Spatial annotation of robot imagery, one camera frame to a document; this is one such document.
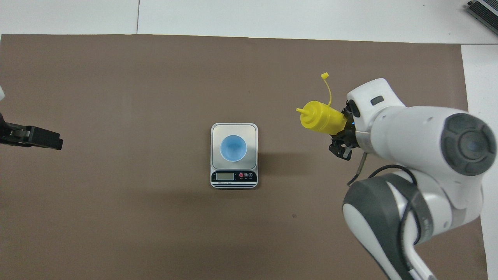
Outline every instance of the digital scale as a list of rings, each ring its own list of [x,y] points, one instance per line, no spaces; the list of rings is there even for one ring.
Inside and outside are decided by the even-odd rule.
[[[211,127],[211,185],[254,188],[258,182],[257,126],[214,124]]]

